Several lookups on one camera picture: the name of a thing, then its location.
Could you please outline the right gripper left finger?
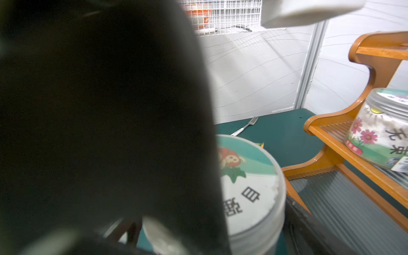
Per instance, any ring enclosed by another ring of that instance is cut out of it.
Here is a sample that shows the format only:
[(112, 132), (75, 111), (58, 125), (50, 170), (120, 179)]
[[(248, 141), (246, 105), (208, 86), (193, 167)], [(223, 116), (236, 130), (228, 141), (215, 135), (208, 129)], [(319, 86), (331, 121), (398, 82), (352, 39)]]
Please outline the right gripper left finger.
[(119, 242), (126, 234), (125, 244), (136, 247), (142, 229), (142, 218), (119, 218), (105, 232), (105, 239)]

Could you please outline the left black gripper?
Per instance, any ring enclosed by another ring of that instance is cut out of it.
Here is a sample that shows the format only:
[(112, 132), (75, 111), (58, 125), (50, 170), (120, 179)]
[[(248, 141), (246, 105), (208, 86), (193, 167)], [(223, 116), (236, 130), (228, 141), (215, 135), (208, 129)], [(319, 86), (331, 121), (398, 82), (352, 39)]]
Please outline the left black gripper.
[(1, 2), (1, 254), (128, 255), (144, 216), (229, 255), (211, 95), (177, 1)]

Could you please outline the orange wooden tiered shelf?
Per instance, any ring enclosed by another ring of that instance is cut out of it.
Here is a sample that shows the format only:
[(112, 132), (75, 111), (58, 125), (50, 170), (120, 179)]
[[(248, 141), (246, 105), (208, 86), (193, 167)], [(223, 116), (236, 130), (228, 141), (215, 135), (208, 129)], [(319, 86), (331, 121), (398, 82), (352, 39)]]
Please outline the orange wooden tiered shelf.
[(374, 89), (387, 88), (400, 65), (408, 61), (408, 34), (364, 34), (348, 56), (369, 72), (360, 82), (362, 91), (347, 108), (305, 122), (304, 131), (324, 145), (309, 161), (283, 169), (288, 192), (354, 253), (405, 255), (408, 176), (361, 158), (359, 140), (348, 131), (362, 130), (357, 115), (366, 98)]

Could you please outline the flower label seed jar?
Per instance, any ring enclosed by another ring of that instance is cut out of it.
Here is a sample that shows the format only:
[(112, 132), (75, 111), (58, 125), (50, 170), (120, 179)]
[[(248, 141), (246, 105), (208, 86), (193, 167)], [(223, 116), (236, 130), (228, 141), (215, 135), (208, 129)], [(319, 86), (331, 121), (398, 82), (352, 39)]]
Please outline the flower label seed jar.
[(350, 151), (386, 170), (408, 171), (408, 92), (373, 89), (351, 124)]

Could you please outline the orange fruit label jar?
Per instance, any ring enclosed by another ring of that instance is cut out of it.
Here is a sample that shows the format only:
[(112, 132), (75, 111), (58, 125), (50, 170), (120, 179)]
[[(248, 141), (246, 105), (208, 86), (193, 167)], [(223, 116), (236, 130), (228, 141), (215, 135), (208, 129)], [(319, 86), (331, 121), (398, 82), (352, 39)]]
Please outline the orange fruit label jar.
[(274, 255), (285, 219), (281, 167), (249, 140), (217, 136), (224, 215), (234, 255)]

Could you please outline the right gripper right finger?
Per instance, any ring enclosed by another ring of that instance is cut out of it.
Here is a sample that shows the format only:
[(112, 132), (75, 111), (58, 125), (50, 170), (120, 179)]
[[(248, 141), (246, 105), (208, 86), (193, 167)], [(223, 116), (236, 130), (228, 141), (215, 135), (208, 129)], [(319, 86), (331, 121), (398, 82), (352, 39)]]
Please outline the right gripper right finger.
[(334, 235), (292, 197), (285, 202), (284, 229), (288, 230), (299, 255), (355, 255), (356, 252)]

